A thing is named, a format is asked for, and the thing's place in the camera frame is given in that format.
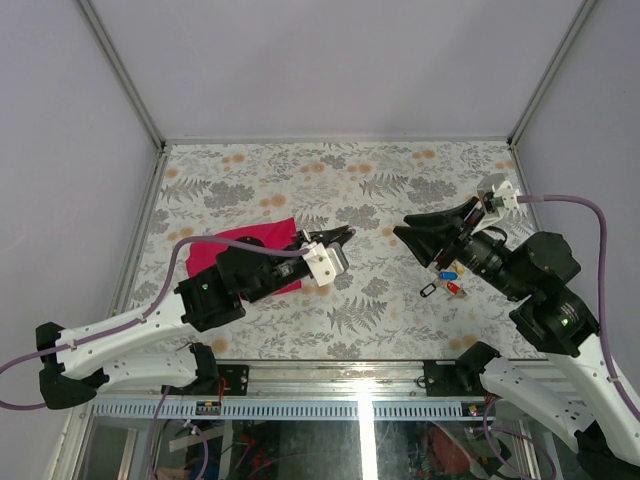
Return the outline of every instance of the gray wall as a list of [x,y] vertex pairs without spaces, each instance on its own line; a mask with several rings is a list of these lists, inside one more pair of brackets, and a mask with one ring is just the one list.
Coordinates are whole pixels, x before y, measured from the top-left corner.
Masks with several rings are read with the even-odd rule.
[[94,0],[167,138],[509,134],[582,0]]
[[[588,197],[607,214],[607,318],[614,354],[640,387],[640,2],[601,2],[519,145],[534,193]],[[572,286],[594,307],[598,230],[578,206],[539,209],[565,234],[583,271]]]
[[[0,363],[106,314],[153,151],[73,2],[0,2]],[[40,401],[38,362],[3,400]],[[41,479],[66,412],[0,410],[0,477]]]

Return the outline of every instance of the red cloth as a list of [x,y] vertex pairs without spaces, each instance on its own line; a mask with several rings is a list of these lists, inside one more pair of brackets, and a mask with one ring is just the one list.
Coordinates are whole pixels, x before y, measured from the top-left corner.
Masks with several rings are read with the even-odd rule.
[[[293,218],[287,218],[281,222],[264,223],[262,225],[252,225],[250,227],[236,228],[226,232],[216,233],[216,236],[237,240],[240,237],[255,237],[262,240],[268,248],[280,250],[291,243],[291,237],[296,234],[296,222]],[[224,252],[226,245],[218,243],[198,242],[192,243],[189,251],[189,258],[186,261],[187,273],[193,277],[202,270],[216,264],[216,255]],[[288,287],[279,290],[275,294],[291,292],[302,287],[301,282],[295,282]]]

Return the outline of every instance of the wire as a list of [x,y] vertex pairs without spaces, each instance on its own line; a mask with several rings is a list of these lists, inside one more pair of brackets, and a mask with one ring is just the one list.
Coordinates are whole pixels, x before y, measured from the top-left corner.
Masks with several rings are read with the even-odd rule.
[[590,208],[598,218],[598,224],[600,226],[600,246],[598,248],[598,320],[600,321],[600,345],[602,346],[602,354],[604,356],[604,362],[609,372],[609,378],[614,387],[620,394],[622,401],[627,408],[631,411],[636,420],[640,422],[640,409],[633,403],[631,396],[625,390],[624,385],[620,382],[618,372],[613,360],[613,354],[611,353],[611,345],[609,343],[609,332],[606,320],[606,308],[605,308],[605,263],[607,255],[607,219],[602,209],[591,200],[587,200],[582,197],[575,197],[573,195],[521,195],[518,197],[518,201],[522,203],[533,202],[567,202],[577,203]]
[[162,392],[162,397],[160,397],[160,401],[156,408],[153,411],[153,417],[151,417],[151,423],[149,424],[149,433],[147,434],[147,442],[145,444],[145,452],[147,453],[147,472],[151,470],[151,474],[153,478],[158,480],[158,476],[156,475],[155,470],[153,469],[153,437],[156,433],[156,425],[158,423],[158,415],[160,414],[160,410],[162,409],[162,404],[167,399],[167,395],[169,395],[169,387],[165,387],[164,392]]
[[220,414],[222,415],[222,399],[224,398],[224,391],[227,388],[227,380],[224,377],[220,377],[218,382],[218,404],[220,405]]
[[247,456],[247,453],[249,453],[249,450],[251,450],[251,445],[247,445],[247,448],[244,449],[244,453],[240,457],[240,460],[238,460],[238,463],[236,463],[236,466],[233,468],[234,471],[240,467],[240,465],[242,464],[242,461]]
[[[92,335],[88,335],[86,337],[80,338],[74,342],[74,348],[79,347],[80,345],[84,345],[89,342],[93,342],[95,340],[99,340],[104,337],[108,337],[109,335],[114,335],[116,333],[124,332],[131,327],[134,327],[140,323],[143,323],[144,320],[151,315],[157,308],[158,305],[164,300],[165,295],[169,291],[169,286],[171,285],[171,279],[173,278],[173,272],[176,268],[176,262],[178,260],[178,253],[180,249],[185,245],[190,243],[203,242],[203,243],[221,243],[223,245],[227,245],[230,247],[240,248],[243,250],[249,250],[250,252],[262,253],[265,255],[272,255],[274,257],[301,257],[309,253],[309,249],[303,248],[301,250],[274,250],[272,248],[259,247],[257,245],[251,245],[249,243],[239,242],[237,240],[229,240],[228,238],[217,237],[215,235],[196,235],[193,237],[187,237],[180,240],[173,247],[173,251],[171,252],[171,259],[169,260],[169,268],[167,270],[167,276],[165,277],[164,284],[160,289],[160,293],[155,298],[149,308],[147,308],[142,313],[142,318],[135,318],[133,320],[124,323],[123,325],[110,328],[108,330],[104,330],[102,332],[94,333]],[[62,345],[58,345],[55,347],[47,348],[44,350],[40,350],[38,352],[29,353],[27,355],[23,355],[18,358],[14,358],[9,362],[5,363],[0,367],[0,375],[9,370],[16,365],[24,363],[28,360],[33,360],[39,357],[45,357],[47,355],[51,355],[54,353],[62,352],[64,350],[69,350],[71,345],[63,343]],[[17,411],[29,411],[29,410],[38,410],[40,408],[46,407],[46,403],[36,403],[32,405],[16,405],[13,403],[5,402],[0,400],[0,408],[4,408],[7,410],[17,410]]]
[[521,479],[523,479],[523,480],[537,480],[537,479],[535,479],[533,477],[530,477],[530,476],[522,473],[516,467],[514,467],[507,460],[504,459],[504,457],[500,454],[500,450],[498,449],[498,447],[496,447],[496,445],[493,443],[494,438],[491,435],[491,432],[492,431],[493,432],[502,432],[502,433],[506,433],[508,435],[511,435],[513,437],[525,440],[525,441],[531,443],[531,445],[533,445],[538,452],[540,452],[540,453],[542,453],[542,455],[544,455],[544,457],[549,462],[549,465],[551,465],[551,476],[549,477],[549,480],[556,480],[556,477],[558,476],[558,468],[556,467],[556,464],[553,463],[553,459],[551,458],[551,455],[549,455],[549,452],[547,452],[547,450],[542,445],[540,445],[538,442],[536,442],[533,438],[528,437],[526,435],[523,435],[520,432],[516,432],[515,430],[510,430],[508,428],[502,428],[502,427],[490,427],[489,426],[489,412],[493,409],[493,407],[495,407],[496,403],[498,403],[499,400],[501,400],[501,399],[500,398],[494,398],[493,400],[491,400],[491,402],[489,403],[489,405],[485,409],[484,415],[482,417],[482,428],[484,430],[484,436],[487,439],[487,442],[489,443],[489,447],[491,448],[491,451],[493,452],[493,454],[496,456],[496,458],[498,460],[500,460],[500,462],[503,465],[506,465],[507,467],[509,467],[509,469],[511,469]]
[[189,426],[193,428],[193,430],[202,439],[202,446],[204,447],[204,460],[202,461],[202,468],[200,468],[200,473],[195,479],[195,480],[202,480],[207,470],[207,464],[209,463],[209,444],[207,443],[208,442],[207,437],[204,436],[204,433],[202,433],[202,430],[200,430],[197,426],[195,426],[191,422],[189,422]]

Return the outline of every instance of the patterned table surface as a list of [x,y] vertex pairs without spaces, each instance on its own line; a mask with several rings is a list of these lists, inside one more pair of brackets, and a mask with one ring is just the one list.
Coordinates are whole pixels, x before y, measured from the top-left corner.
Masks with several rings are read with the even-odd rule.
[[[405,215],[457,206],[498,171],[518,184],[503,142],[175,145],[132,306],[157,294],[180,238],[293,216],[299,228],[355,227],[345,247],[351,268],[331,286],[306,279],[301,290],[249,305],[243,319],[199,334],[218,357],[452,358],[478,339],[508,357],[537,357],[509,320],[513,304],[472,274],[458,282],[466,299],[450,300],[442,289],[421,298],[435,275],[392,234]],[[527,214],[500,226],[512,246],[534,231]],[[183,249],[180,258],[187,256]],[[180,261],[173,284],[186,276]],[[194,340],[175,338],[146,351]]]

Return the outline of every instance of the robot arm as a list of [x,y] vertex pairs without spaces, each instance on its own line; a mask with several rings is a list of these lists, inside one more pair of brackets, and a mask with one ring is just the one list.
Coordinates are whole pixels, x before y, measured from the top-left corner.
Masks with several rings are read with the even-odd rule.
[[[518,331],[575,386],[587,408],[570,403],[527,377],[478,343],[456,361],[465,385],[478,380],[489,392],[521,407],[573,451],[594,478],[640,474],[640,423],[608,377],[599,341],[600,328],[584,302],[566,284],[580,272],[561,235],[537,232],[511,251],[497,228],[518,210],[518,192],[504,175],[486,177],[478,197],[432,214],[409,215],[394,233],[424,266],[441,270],[458,260],[509,300],[522,302],[509,316]],[[494,238],[487,231],[498,233]],[[627,380],[619,381],[636,405],[640,398]]]
[[[68,408],[114,388],[169,385],[186,393],[211,391],[217,384],[215,359],[209,347],[194,344],[173,354],[131,355],[176,336],[190,336],[242,318],[242,300],[253,303],[306,276],[326,285],[349,264],[342,246],[354,235],[348,227],[298,232],[283,250],[307,249],[301,257],[276,257],[230,247],[216,265],[178,284],[154,309],[145,305],[87,327],[64,329],[46,323],[36,329],[38,350],[70,345],[42,357],[40,391],[51,409]],[[264,246],[258,239],[241,242]],[[109,335],[101,333],[127,328]],[[90,342],[81,340],[96,335]]]

